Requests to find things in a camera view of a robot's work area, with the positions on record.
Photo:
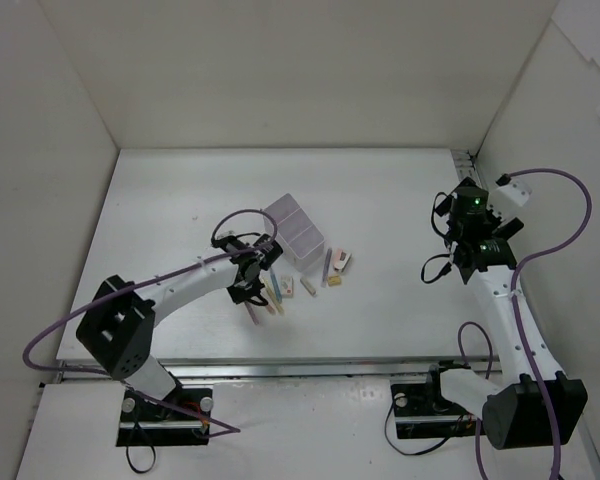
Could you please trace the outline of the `purple pen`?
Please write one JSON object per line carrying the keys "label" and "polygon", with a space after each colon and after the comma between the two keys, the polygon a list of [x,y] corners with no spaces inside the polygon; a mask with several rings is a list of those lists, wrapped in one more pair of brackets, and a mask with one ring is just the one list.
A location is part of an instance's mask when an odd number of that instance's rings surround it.
{"label": "purple pen", "polygon": [[331,257],[332,257],[332,248],[329,247],[326,250],[326,253],[324,256],[324,261],[323,261],[323,268],[322,268],[322,274],[321,274],[321,287],[322,288],[325,288],[327,286],[329,270],[330,270],[330,266],[331,266]]}

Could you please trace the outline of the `white three-compartment organizer box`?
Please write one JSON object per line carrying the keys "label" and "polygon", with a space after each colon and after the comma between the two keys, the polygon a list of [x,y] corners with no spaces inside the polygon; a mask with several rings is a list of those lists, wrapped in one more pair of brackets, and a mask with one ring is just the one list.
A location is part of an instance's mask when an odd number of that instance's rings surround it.
{"label": "white three-compartment organizer box", "polygon": [[307,270],[324,252],[325,238],[295,198],[286,193],[264,208],[265,231],[273,235],[272,218],[277,225],[275,239],[287,261],[298,271]]}

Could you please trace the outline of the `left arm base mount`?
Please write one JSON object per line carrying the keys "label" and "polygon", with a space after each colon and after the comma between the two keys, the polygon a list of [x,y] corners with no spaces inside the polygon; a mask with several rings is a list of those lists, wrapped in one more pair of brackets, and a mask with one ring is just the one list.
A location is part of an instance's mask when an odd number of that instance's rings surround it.
{"label": "left arm base mount", "polygon": [[117,447],[207,446],[210,427],[197,417],[176,412],[125,391],[118,422]]}

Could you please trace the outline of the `pink highlighter pen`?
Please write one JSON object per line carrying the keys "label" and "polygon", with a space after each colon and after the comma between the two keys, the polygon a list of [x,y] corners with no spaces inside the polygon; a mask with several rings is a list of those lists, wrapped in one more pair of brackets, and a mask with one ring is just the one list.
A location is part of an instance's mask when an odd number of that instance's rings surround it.
{"label": "pink highlighter pen", "polygon": [[257,315],[257,311],[254,305],[252,305],[251,303],[246,303],[245,307],[248,311],[248,314],[252,320],[252,322],[256,325],[259,326],[261,324],[259,317]]}

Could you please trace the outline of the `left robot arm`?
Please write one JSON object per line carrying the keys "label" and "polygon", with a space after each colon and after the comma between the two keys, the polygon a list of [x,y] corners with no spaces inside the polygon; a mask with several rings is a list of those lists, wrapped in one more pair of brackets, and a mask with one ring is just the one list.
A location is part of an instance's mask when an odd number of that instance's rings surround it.
{"label": "left robot arm", "polygon": [[151,355],[153,331],[168,316],[216,290],[228,292],[235,304],[265,306],[260,273],[282,255],[269,235],[254,245],[235,235],[212,242],[212,253],[228,256],[202,259],[191,272],[162,280],[145,293],[126,292],[131,282],[115,275],[103,281],[95,307],[87,310],[76,338],[114,380],[144,394],[144,408],[155,418],[171,418],[179,409],[182,384]]}

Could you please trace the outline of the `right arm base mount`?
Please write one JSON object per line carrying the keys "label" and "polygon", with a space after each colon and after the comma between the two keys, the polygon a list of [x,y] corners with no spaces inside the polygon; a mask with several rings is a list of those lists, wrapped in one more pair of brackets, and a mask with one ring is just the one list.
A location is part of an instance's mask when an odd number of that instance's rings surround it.
{"label": "right arm base mount", "polygon": [[422,378],[391,383],[390,412],[398,439],[443,440],[475,434],[476,417],[440,393],[440,374],[449,366],[457,365],[433,364]]}

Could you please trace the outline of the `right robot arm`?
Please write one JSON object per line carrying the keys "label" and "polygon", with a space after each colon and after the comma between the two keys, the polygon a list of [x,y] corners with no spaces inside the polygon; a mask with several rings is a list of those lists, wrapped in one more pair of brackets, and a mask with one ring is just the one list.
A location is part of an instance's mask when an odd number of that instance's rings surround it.
{"label": "right robot arm", "polygon": [[568,378],[550,353],[518,283],[508,241],[523,227],[515,212],[530,194],[522,182],[505,179],[487,191],[466,177],[435,209],[447,219],[450,263],[486,317],[502,382],[445,366],[422,398],[435,412],[457,404],[479,418],[499,450],[567,444],[588,400],[583,382]]}

